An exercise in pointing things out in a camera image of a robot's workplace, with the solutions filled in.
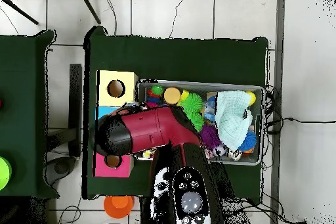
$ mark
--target pink wooden block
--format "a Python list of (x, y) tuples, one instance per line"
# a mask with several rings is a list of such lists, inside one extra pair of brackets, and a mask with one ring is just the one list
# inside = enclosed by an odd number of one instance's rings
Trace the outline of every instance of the pink wooden block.
[(129, 155), (121, 156), (121, 160), (121, 164), (118, 168), (111, 168), (106, 165), (105, 157), (96, 153), (95, 177), (128, 178), (133, 169), (134, 160)]

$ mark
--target dark green table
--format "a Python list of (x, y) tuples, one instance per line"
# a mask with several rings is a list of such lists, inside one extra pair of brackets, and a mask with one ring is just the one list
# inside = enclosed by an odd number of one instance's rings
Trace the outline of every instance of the dark green table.
[(46, 49), (54, 31), (33, 37), (0, 36), (0, 156), (12, 177), (0, 196), (54, 198), (43, 180), (46, 140)]
[[(106, 36), (94, 27), (85, 37), (83, 196), (148, 195), (150, 163), (136, 161), (127, 179), (92, 177), (93, 148), (88, 128), (95, 123), (96, 71), (134, 72), (139, 79), (164, 79), (264, 86), (267, 39), (189, 40)], [(221, 165), (234, 194), (260, 198), (261, 165)]]

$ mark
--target shape sorter box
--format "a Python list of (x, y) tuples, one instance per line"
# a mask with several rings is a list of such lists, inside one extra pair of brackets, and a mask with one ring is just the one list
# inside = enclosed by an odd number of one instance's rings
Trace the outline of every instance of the shape sorter box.
[[(138, 76), (134, 72), (97, 71), (98, 105), (121, 107), (135, 103), (135, 89)], [(110, 87), (116, 86), (121, 93), (111, 94)]]

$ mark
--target green spiky ball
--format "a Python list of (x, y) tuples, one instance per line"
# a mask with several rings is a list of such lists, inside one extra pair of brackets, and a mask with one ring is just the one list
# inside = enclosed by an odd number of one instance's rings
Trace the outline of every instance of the green spiky ball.
[(200, 113), (186, 113), (186, 116), (192, 122), (197, 132), (200, 132), (204, 124), (204, 118), (201, 116), (201, 114)]
[(203, 108), (202, 98), (195, 93), (190, 93), (185, 101), (181, 102), (185, 113), (198, 113)]

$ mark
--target hole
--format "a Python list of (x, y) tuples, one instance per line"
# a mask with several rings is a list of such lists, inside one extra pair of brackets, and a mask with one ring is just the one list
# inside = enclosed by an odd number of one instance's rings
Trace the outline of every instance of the hole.
[(108, 84), (108, 94), (111, 97), (122, 97), (125, 94), (125, 85), (120, 80), (112, 80)]
[(114, 156), (113, 154), (109, 154), (105, 156), (105, 164), (111, 168), (117, 168), (121, 164), (121, 158), (119, 156)]

